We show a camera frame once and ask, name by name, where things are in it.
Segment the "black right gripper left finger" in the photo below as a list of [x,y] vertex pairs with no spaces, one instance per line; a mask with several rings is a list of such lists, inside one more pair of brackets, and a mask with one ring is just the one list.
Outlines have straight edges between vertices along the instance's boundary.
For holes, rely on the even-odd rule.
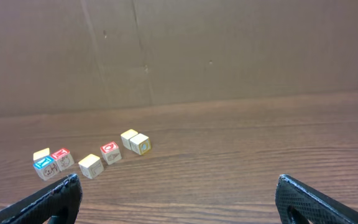
[[0,223],[74,223],[83,196],[76,173],[0,210]]

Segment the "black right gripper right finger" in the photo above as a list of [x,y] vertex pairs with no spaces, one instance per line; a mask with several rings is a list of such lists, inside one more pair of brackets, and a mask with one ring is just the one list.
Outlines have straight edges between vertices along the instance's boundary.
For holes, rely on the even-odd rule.
[[278,178],[275,204],[282,223],[358,223],[358,212],[299,180]]

